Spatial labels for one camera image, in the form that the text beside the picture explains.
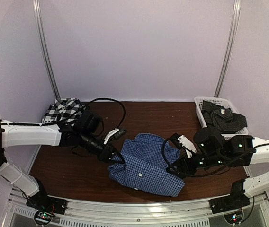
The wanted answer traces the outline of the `blue checked long sleeve shirt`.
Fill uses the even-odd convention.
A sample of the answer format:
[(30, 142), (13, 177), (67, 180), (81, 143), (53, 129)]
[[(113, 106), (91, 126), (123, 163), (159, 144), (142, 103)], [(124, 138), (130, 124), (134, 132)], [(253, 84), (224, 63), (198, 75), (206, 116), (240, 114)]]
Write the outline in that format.
[(150, 133), (140, 133), (133, 140), (126, 139), (121, 150), (125, 163), (110, 165), (109, 178), (135, 190), (178, 196), (185, 183), (166, 171), (168, 165), (161, 154), (164, 141), (164, 138)]

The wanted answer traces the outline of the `white plastic laundry basket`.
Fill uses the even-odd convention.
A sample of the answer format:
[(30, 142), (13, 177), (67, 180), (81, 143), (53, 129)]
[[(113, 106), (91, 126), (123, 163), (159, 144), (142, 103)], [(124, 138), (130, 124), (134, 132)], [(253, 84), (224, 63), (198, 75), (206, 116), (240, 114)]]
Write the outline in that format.
[[(199, 122), (203, 128), (208, 127), (201, 113), (203, 101), (209, 101), (211, 103), (223, 106), (224, 108), (231, 108), (232, 112), (240, 114), (238, 110), (236, 109), (236, 107), (229, 100), (224, 99), (224, 98), (197, 96), (194, 98), (194, 100), (196, 104), (196, 113), (197, 113)], [(229, 139), (236, 135), (248, 135), (248, 134), (249, 134), (249, 131), (247, 127), (244, 127), (242, 130), (236, 132), (235, 134), (222, 134), (222, 136), (225, 137), (226, 139)]]

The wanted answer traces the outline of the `black white plaid shirt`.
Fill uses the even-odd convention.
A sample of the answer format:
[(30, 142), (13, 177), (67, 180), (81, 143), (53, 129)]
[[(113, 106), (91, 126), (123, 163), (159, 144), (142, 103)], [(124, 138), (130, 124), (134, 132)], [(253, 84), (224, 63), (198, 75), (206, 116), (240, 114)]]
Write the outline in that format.
[(73, 124), (81, 115), (75, 100), (77, 98), (55, 99), (42, 118), (42, 123), (51, 123), (67, 118), (67, 122)]

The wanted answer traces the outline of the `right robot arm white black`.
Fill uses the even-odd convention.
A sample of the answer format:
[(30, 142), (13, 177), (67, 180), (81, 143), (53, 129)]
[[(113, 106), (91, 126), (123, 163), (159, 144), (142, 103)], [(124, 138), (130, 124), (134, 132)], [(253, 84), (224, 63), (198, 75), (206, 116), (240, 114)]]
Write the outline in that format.
[[(206, 177), (226, 168), (269, 163), (269, 140), (241, 134), (226, 139), (215, 127), (200, 129), (192, 141), (177, 133), (166, 141), (185, 151), (176, 161), (170, 162), (164, 148), (161, 149), (167, 172), (181, 179)], [(230, 194), (224, 197), (225, 203), (235, 209), (266, 190), (269, 190), (269, 171), (234, 182)]]

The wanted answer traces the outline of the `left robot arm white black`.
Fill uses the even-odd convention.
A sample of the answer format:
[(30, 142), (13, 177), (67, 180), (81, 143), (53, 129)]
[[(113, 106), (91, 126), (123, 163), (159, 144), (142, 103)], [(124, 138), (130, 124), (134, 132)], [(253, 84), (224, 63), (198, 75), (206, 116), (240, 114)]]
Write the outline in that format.
[(94, 132), (102, 122), (101, 117), (85, 110), (73, 123), (66, 119), (51, 123), (22, 123), (3, 121), (0, 118), (0, 175), (19, 188), (27, 200), (46, 210), (51, 206), (42, 183), (25, 173), (5, 157), (4, 149), (15, 146), (48, 145), (52, 147), (81, 146), (97, 156), (101, 162), (124, 164), (124, 158), (109, 144), (111, 137), (120, 134), (118, 128), (110, 131), (104, 140)]

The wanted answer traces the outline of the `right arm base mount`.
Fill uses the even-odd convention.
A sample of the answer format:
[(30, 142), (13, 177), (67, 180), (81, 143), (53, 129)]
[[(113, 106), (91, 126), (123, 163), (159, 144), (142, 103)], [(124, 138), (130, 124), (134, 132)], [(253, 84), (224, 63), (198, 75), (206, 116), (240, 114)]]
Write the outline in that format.
[(231, 210), (240, 209), (250, 205), (250, 199), (246, 196), (235, 198), (232, 196), (224, 196), (210, 200), (210, 208), (213, 214), (227, 212)]

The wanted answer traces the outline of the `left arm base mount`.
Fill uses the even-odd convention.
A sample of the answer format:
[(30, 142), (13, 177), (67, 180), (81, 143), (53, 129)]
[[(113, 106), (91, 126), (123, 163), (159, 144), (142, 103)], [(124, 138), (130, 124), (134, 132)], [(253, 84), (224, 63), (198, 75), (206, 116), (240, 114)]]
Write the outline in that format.
[(26, 205), (35, 208), (38, 211), (53, 214), (65, 214), (67, 200), (51, 196), (33, 196), (29, 197)]

